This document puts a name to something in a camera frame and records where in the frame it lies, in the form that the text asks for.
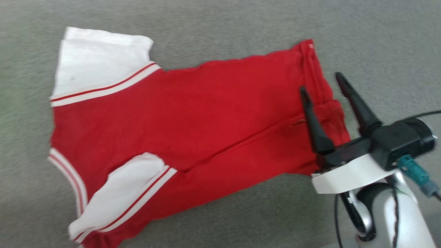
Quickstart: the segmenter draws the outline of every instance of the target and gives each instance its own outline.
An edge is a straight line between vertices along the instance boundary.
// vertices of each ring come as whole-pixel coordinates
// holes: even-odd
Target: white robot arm
[[[343,74],[336,73],[336,79],[357,117],[361,135],[340,147],[321,128],[306,89],[302,87],[300,93],[320,167],[312,183],[319,194],[335,194],[336,205],[340,196],[357,231],[354,242],[345,248],[435,248],[403,173],[428,197],[439,198],[439,187],[413,160],[433,150],[436,137],[415,117],[384,125]],[[337,237],[342,248],[339,233]]]

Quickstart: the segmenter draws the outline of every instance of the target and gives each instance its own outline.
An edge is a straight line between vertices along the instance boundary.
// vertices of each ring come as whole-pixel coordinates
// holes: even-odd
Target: teal connector
[[[440,187],[430,180],[430,175],[410,155],[402,156],[397,161],[398,168],[412,179],[427,196],[432,197]]]
[[[430,175],[410,155],[398,159],[398,168],[420,187],[430,181]]]

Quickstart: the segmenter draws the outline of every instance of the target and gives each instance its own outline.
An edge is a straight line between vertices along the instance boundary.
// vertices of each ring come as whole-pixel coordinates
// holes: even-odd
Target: gray carpet
[[[46,156],[59,42],[66,26],[142,34],[165,69],[288,49],[313,38],[337,90],[342,71],[386,123],[441,106],[438,0],[2,0],[0,2],[0,247],[76,247],[74,195]],[[441,134],[441,116],[427,117]],[[441,183],[441,152],[419,159]],[[441,204],[412,184],[441,245]],[[123,248],[288,248],[335,242],[332,196],[281,175],[151,223]],[[342,233],[353,232],[346,214]]]

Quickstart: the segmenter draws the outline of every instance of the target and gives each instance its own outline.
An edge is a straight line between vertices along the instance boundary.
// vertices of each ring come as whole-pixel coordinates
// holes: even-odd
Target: striped trim
[[[77,202],[78,217],[84,212],[87,206],[87,190],[78,172],[69,161],[55,148],[49,151],[48,160],[53,163],[71,183]]]
[[[130,219],[130,217],[132,217],[136,212],[138,212],[176,172],[176,169],[166,165],[162,172],[158,173],[154,178],[152,178],[152,180],[150,180],[148,184],[146,184],[143,193],[119,217],[115,218],[109,224],[85,230],[77,235],[77,237],[75,237],[73,240],[77,243],[81,243],[87,237],[87,235],[93,231],[105,233],[117,228],[125,221]]]
[[[69,92],[66,94],[53,95],[50,97],[51,106],[52,107],[63,106],[74,102],[84,101],[92,98],[113,94],[120,90],[127,89],[128,87],[136,84],[145,77],[154,73],[158,69],[160,69],[159,65],[152,62],[147,66],[145,66],[144,68],[142,68],[141,70],[134,73],[132,76],[128,77],[127,79],[119,83],[100,86],[100,87],[83,88],[81,90]]]

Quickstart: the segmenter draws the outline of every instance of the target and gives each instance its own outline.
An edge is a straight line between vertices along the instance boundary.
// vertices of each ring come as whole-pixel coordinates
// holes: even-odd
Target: black cable
[[[338,228],[338,195],[335,195],[334,222],[335,222],[335,232],[337,234],[338,246],[340,248],[343,248],[343,244],[341,243],[340,229]]]
[[[440,195],[440,194],[438,194],[437,192],[435,192],[435,193],[434,193],[434,196],[435,196],[436,199],[438,199],[438,201],[441,202],[441,195]]]
[[[417,114],[414,116],[409,116],[408,118],[420,118],[420,117],[424,117],[424,116],[428,116],[428,115],[436,115],[436,114],[441,114],[441,109],[435,110],[435,111],[424,112],[424,113]]]
[[[392,248],[396,248],[398,244],[398,229],[400,227],[400,209],[398,206],[398,195],[395,187],[393,187],[392,192],[393,199],[395,200],[395,235],[393,236]]]

